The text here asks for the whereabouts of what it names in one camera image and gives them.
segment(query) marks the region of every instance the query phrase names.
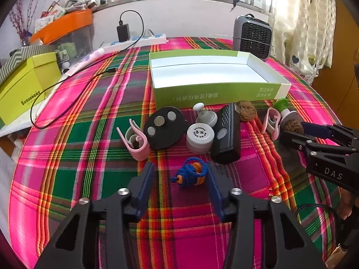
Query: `green knob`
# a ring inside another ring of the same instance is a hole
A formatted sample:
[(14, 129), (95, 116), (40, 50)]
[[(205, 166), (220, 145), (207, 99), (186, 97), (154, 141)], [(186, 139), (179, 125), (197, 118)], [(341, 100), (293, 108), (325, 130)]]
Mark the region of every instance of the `green knob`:
[(288, 102), (289, 100), (286, 98), (279, 99), (273, 104), (273, 108), (281, 113), (284, 109), (288, 109)]

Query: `yellow box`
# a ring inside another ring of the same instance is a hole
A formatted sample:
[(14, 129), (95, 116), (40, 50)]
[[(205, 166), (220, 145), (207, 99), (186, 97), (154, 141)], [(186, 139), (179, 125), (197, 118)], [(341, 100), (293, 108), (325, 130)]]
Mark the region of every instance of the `yellow box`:
[[(23, 62), (0, 86), (0, 120), (6, 125), (31, 108), (36, 97), (47, 87), (57, 83), (61, 72), (55, 53), (34, 55)], [(51, 89), (41, 94), (43, 101)]]

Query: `plaid tablecloth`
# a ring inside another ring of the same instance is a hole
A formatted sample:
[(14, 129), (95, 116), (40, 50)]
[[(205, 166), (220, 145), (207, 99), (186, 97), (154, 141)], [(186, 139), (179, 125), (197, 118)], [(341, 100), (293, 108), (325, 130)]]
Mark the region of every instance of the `plaid tablecloth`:
[[(143, 127), (155, 112), (149, 53), (231, 46), (231, 41), (222, 39), (170, 38), (164, 45), (133, 48), (108, 58), (61, 85), (38, 118), (38, 125), (65, 110), (92, 75), (120, 66), (116, 73), (96, 78), (59, 121), (45, 130), (33, 128), (26, 140), (11, 186), (9, 230), (12, 248), (28, 268), (34, 267), (59, 223), (80, 197), (108, 197), (141, 172), (144, 162), (131, 157), (116, 127), (124, 133), (129, 118)], [(305, 121), (338, 122), (328, 105), (303, 80), (273, 59), (266, 62), (292, 83), (290, 107)], [(281, 196), (293, 211), (304, 203), (337, 206), (340, 196), (336, 186), (307, 174), (300, 153), (261, 134), (261, 121), (272, 103), (255, 102), (258, 117), (241, 123), (242, 157), (226, 166), (228, 177), (236, 187), (255, 197)], [(220, 107), (210, 109), (217, 111)], [(182, 112), (188, 122), (194, 122), (192, 110)], [(148, 158), (157, 167), (155, 187), (148, 213), (130, 227), (139, 268), (222, 268), (230, 223), (219, 222), (204, 185), (183, 189), (170, 182), (183, 162), (193, 156), (185, 141), (184, 136), (167, 150), (152, 151)], [(210, 160), (207, 154), (200, 157)], [(326, 260), (335, 248), (333, 217), (322, 209), (310, 208), (301, 211), (299, 220)], [(105, 224), (100, 234), (100, 268), (105, 268), (104, 227)], [(255, 228), (254, 268), (260, 268), (259, 222)]]

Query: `power strip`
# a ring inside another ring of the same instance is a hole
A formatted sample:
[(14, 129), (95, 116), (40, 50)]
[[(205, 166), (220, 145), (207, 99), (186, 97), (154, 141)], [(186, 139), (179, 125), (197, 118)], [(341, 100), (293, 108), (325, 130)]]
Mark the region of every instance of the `power strip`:
[[(133, 37), (128, 41), (124, 41), (124, 42), (112, 42), (112, 43), (108, 43), (103, 45), (101, 48), (103, 48), (105, 50), (105, 54), (107, 53), (113, 53), (113, 52), (118, 52), (120, 50), (125, 49), (126, 47), (130, 46), (132, 43), (134, 43), (136, 40), (138, 39), (138, 37)], [(141, 38), (135, 45), (134, 47), (139, 47), (139, 46), (153, 46), (155, 44), (166, 44), (167, 43), (167, 38), (165, 34), (156, 34), (150, 37), (143, 37)]]

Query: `white jar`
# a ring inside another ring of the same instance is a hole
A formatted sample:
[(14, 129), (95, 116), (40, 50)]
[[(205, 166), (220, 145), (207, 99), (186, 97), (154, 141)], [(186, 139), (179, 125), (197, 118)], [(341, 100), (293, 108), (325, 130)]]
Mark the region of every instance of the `white jar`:
[(213, 129), (205, 123), (192, 124), (187, 130), (187, 148), (196, 154), (204, 154), (211, 149), (214, 139)]

